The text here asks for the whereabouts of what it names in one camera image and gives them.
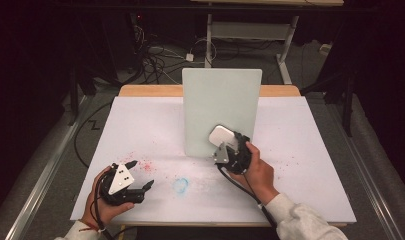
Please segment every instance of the person's left hand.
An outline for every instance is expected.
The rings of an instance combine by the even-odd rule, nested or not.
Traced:
[[[96,226],[96,227],[98,226],[98,224],[97,224],[96,220],[93,218],[93,216],[96,217],[95,204],[93,203],[94,194],[96,191],[96,183],[99,180],[99,178],[103,175],[103,173],[109,171],[110,169],[111,169],[110,166],[106,167],[102,172],[100,172],[95,177],[95,180],[93,182],[92,191],[90,192],[89,196],[87,197],[86,209],[84,210],[83,217],[81,218],[81,220],[83,222],[93,224],[93,226]],[[112,206],[112,205],[107,204],[102,198],[99,198],[97,201],[98,201],[100,219],[102,220],[104,225],[109,224],[114,217],[116,217],[116,216],[120,215],[121,213],[124,213],[134,207],[134,203],[130,203],[130,202],[123,203],[119,206]]]

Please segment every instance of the white paper sheet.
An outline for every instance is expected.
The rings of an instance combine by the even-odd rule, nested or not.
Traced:
[[[256,202],[233,186],[210,158],[184,155],[183,99],[117,97],[74,207],[82,216],[94,177],[112,162],[131,169],[142,204],[114,219],[140,224],[266,224]],[[252,141],[275,168],[275,185],[328,222],[353,223],[352,208],[303,97],[260,98]]]

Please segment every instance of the silver metal strip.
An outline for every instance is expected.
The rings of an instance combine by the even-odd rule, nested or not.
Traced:
[[[50,157],[46,167],[42,171],[36,185],[31,191],[27,201],[25,202],[21,212],[19,213],[17,219],[12,225],[6,240],[19,240],[25,237],[25,233],[30,226],[37,210],[40,207],[47,191],[49,190],[50,184],[58,171],[58,168],[63,160],[64,152],[69,145],[71,139],[73,138],[75,132],[81,121],[83,121],[85,112],[90,106],[93,97],[84,96],[80,102],[81,114],[78,115],[76,121],[72,126],[69,127],[68,132],[60,143],[59,147],[56,149],[54,154]]]
[[[394,221],[394,218],[389,210],[386,200],[383,198],[379,188],[375,184],[355,143],[353,142],[352,138],[349,138],[346,135],[346,132],[341,124],[341,117],[337,107],[335,105],[329,105],[328,109],[334,121],[336,122],[336,125],[338,126],[340,133],[345,139],[346,144],[349,147],[349,150],[352,153],[355,170],[357,171],[357,174],[360,177],[361,183],[364,186],[364,189],[368,197],[370,198],[371,204],[374,210],[376,211],[376,214],[380,220],[380,223],[383,226],[383,229],[386,232],[386,235],[388,236],[389,239],[394,240],[404,239],[396,222]]]

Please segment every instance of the person's right hand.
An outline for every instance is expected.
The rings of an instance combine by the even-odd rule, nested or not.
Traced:
[[[279,192],[274,188],[274,168],[261,159],[261,153],[252,143],[246,142],[252,153],[251,164],[244,175],[229,172],[231,178],[239,182],[264,204],[268,204]]]

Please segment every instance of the dark background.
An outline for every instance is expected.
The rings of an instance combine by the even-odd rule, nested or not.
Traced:
[[[372,6],[377,2],[345,3]],[[379,14],[368,17],[302,16],[294,42],[301,45],[313,39],[334,42],[319,81],[342,65],[355,67],[355,93],[405,182],[405,1],[385,1],[384,5]],[[55,9],[49,1],[0,1],[0,204],[33,152],[62,116],[61,102],[69,90],[71,68],[82,67],[78,68],[79,81],[83,90],[91,94],[91,77],[99,75],[115,80],[115,71],[121,64],[136,64],[133,61],[138,58],[134,58],[132,47],[122,51],[112,47],[115,41],[131,36],[127,24],[121,20],[123,15],[79,16],[81,25],[75,13]],[[195,36],[200,37],[206,31],[203,15],[186,13],[171,17],[168,13],[146,13],[144,17],[150,31],[184,45],[192,44]],[[262,17],[251,18],[267,21]],[[176,27],[166,27],[165,19]],[[178,27],[183,22],[188,24]],[[88,29],[88,36],[83,34],[82,27]],[[87,38],[92,39],[93,46]]]

